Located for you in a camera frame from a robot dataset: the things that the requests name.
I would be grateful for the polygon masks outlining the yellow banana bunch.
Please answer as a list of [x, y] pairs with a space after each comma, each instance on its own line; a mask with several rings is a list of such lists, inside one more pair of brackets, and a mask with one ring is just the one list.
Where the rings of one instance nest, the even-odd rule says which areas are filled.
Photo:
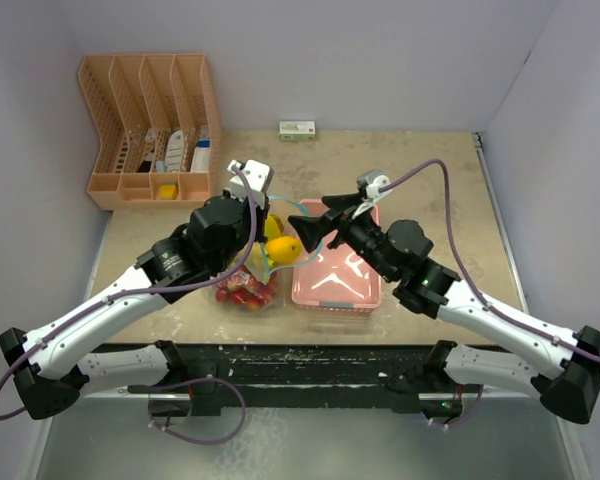
[[259, 250], [277, 251], [283, 240], [284, 224], [275, 214], [268, 214], [264, 222], [264, 240], [259, 243]]

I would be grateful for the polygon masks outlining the clear blue-zipper bag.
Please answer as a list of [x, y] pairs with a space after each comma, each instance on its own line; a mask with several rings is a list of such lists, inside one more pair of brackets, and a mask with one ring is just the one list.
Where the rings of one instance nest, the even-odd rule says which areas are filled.
[[323, 243], [308, 253], [287, 221], [275, 213], [268, 213], [264, 223], [265, 240], [255, 242], [244, 264], [259, 282], [270, 283], [283, 269], [305, 266], [319, 257]]

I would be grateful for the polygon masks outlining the yellow mango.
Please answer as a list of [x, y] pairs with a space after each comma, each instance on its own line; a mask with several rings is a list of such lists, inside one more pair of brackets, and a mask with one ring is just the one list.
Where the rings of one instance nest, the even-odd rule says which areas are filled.
[[270, 266], [293, 264], [303, 251], [302, 243], [291, 236], [269, 240], [264, 248]]

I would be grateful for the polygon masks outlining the red strawberry cluster with leaves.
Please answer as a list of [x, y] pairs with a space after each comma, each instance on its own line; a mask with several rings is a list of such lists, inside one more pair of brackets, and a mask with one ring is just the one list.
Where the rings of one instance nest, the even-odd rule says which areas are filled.
[[279, 293], [279, 281], [273, 274], [267, 283], [247, 271], [238, 271], [215, 286], [214, 299], [219, 304], [257, 312], [272, 306]]

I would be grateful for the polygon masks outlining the clear orange-zipper bag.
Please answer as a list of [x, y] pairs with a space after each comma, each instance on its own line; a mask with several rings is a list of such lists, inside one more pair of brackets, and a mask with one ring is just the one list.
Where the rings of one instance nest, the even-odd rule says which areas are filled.
[[282, 277], [273, 272], [267, 281], [259, 280], [242, 266], [230, 277], [209, 287], [206, 297], [226, 311], [259, 314], [283, 305]]

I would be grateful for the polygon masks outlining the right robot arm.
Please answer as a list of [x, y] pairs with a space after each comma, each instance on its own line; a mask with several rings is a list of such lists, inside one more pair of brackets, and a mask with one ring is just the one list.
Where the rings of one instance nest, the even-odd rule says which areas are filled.
[[347, 245], [394, 284], [393, 295], [404, 308], [471, 330], [498, 347], [438, 342], [424, 369], [432, 389], [493, 386], [534, 398], [566, 421], [590, 422], [600, 394], [599, 330], [560, 327], [495, 300], [431, 258], [433, 243], [417, 221], [396, 220], [382, 229], [369, 207], [352, 200], [328, 197], [322, 215], [289, 217], [305, 249], [316, 250], [326, 237], [331, 249]]

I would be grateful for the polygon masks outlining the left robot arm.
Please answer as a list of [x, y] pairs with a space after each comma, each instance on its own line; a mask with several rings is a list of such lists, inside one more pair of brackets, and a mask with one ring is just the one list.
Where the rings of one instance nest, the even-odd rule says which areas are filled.
[[22, 402], [16, 412], [41, 420], [72, 406], [95, 383], [88, 354], [135, 321], [231, 276], [263, 238], [268, 211], [267, 194], [225, 189], [90, 300], [38, 329], [2, 332], [8, 370], [0, 387], [13, 382]]

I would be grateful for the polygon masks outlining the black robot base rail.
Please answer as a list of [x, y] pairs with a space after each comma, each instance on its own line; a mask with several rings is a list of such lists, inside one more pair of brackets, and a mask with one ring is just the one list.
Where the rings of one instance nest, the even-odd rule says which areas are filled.
[[192, 393], [194, 416], [249, 408], [387, 409], [455, 415], [461, 387], [427, 365], [429, 345], [172, 343], [175, 370], [156, 379]]

